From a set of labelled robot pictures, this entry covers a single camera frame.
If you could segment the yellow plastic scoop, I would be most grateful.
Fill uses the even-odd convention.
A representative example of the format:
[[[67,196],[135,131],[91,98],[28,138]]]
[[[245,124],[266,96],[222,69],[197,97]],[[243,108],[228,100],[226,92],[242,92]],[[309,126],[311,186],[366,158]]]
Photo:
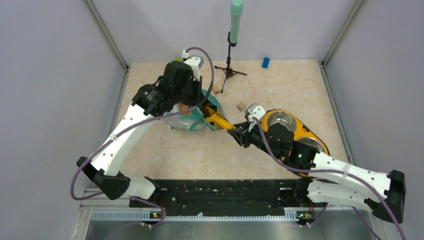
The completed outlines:
[[[236,128],[232,123],[218,116],[216,113],[215,115],[209,118],[205,118],[205,114],[204,114],[203,119],[206,120],[208,123],[213,124],[214,126],[219,126],[225,130],[232,130]]]

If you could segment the green pet food bag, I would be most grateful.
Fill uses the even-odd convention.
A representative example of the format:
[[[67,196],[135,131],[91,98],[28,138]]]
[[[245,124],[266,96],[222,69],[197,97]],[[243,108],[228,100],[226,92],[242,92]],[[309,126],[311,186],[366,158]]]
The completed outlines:
[[[219,117],[227,120],[227,116],[222,108],[222,105],[215,96],[212,94],[209,95],[206,105],[212,108]],[[182,129],[189,132],[201,129],[209,129],[212,132],[215,132],[223,129],[219,125],[207,122],[203,119],[203,116],[204,114],[198,108],[193,112],[186,112],[184,114],[164,118],[162,121],[164,121],[171,129]]]

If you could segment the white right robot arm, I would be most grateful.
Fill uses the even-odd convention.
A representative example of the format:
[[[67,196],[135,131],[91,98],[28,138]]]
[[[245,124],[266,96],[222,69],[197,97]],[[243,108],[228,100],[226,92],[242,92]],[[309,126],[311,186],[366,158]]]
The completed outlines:
[[[295,134],[276,123],[242,122],[227,130],[244,148],[251,145],[271,156],[287,170],[304,174],[293,191],[299,206],[329,203],[366,210],[375,217],[401,224],[404,221],[406,177],[398,170],[376,172],[331,157],[318,148],[295,140]]]

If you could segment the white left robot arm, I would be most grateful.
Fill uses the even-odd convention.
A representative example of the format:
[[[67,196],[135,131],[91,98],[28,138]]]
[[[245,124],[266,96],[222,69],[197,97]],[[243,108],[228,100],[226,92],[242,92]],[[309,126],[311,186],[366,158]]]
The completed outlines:
[[[160,202],[154,183],[146,177],[124,175],[121,166],[142,135],[159,119],[170,116],[175,105],[200,103],[202,66],[200,57],[168,63],[157,83],[139,88],[105,143],[92,156],[79,160],[78,167],[110,200],[134,196],[149,207]]]

